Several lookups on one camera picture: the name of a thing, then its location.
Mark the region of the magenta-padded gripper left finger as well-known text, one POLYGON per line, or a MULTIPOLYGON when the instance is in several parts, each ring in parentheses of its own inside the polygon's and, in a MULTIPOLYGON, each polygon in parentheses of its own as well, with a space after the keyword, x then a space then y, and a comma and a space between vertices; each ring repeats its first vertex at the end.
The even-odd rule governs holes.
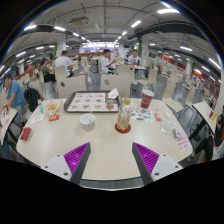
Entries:
POLYGON ((56 154, 42 169, 79 185, 90 153, 90 143, 87 142, 64 155, 56 154))

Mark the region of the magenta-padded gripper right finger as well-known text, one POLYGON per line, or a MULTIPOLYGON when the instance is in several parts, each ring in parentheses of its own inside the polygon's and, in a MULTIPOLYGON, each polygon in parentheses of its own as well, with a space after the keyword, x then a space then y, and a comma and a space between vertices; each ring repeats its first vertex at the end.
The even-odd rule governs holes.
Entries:
POLYGON ((158 154, 138 143, 133 143, 132 153, 145 185, 182 169, 168 154, 158 154))

